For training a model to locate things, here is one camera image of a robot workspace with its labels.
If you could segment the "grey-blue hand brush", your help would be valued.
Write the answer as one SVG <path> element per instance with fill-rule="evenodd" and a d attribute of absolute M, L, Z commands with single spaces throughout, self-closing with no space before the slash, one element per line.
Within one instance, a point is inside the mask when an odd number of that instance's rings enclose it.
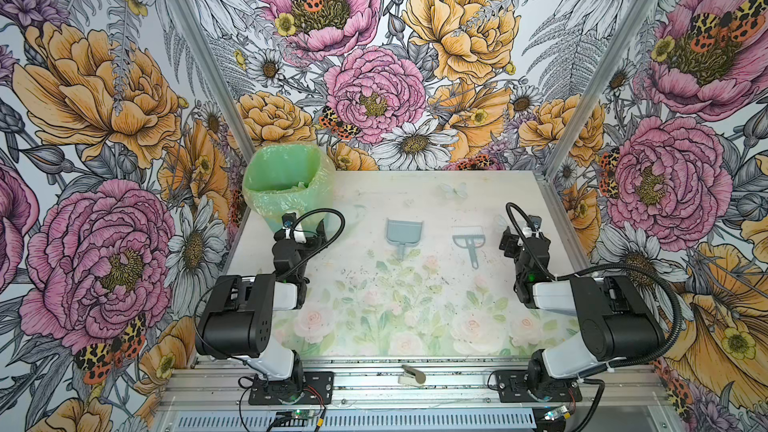
<path fill-rule="evenodd" d="M 480 266 L 478 250 L 486 243 L 486 235 L 481 226 L 457 226 L 452 228 L 453 243 L 468 252 L 470 264 L 477 270 Z"/>

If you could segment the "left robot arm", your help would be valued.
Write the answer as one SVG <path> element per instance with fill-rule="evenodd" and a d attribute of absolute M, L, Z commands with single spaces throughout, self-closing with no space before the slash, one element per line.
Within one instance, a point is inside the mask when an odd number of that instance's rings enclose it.
<path fill-rule="evenodd" d="M 306 227 L 296 214 L 285 214 L 282 228 L 274 233 L 273 272 L 225 275 L 212 286 L 198 313 L 196 351 L 240 362 L 264 382 L 302 388 L 300 355 L 273 337 L 273 315 L 302 308 L 309 285 L 307 263 L 327 243 L 323 221 Z"/>

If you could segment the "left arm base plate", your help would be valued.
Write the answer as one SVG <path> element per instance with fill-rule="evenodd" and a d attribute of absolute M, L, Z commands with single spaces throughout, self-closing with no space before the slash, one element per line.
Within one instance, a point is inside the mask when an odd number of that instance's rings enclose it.
<path fill-rule="evenodd" d="M 304 372 L 297 376 L 267 381 L 259 374 L 247 387 L 247 403 L 251 406 L 327 406 L 332 402 L 335 374 L 330 371 Z"/>

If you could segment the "grey-blue dustpan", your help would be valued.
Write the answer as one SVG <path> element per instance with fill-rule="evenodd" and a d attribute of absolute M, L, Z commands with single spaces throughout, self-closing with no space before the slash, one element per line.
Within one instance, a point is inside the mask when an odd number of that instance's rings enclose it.
<path fill-rule="evenodd" d="M 406 249 L 419 244 L 422 235 L 422 222 L 388 219 L 385 237 L 387 242 L 396 249 L 396 257 L 402 261 Z"/>

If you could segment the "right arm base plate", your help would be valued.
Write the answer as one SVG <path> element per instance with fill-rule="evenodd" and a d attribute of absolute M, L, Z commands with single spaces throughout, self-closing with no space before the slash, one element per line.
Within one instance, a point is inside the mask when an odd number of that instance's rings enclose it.
<path fill-rule="evenodd" d="M 497 392 L 502 403 L 523 402 L 580 402 L 582 394 L 574 380 L 530 378 L 522 369 L 493 371 L 487 381 L 491 390 Z"/>

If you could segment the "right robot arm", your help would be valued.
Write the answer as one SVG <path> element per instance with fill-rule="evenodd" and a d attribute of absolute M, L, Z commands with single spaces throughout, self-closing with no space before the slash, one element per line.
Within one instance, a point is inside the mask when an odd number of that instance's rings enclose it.
<path fill-rule="evenodd" d="M 504 230 L 499 249 L 515 263 L 514 291 L 529 310 L 576 319 L 575 335 L 532 353 L 525 390 L 545 401 L 574 388 L 573 382 L 628 362 L 655 360 L 668 344 L 662 327 L 626 274 L 595 278 L 579 271 L 556 277 L 545 270 L 550 240 L 530 228 Z"/>

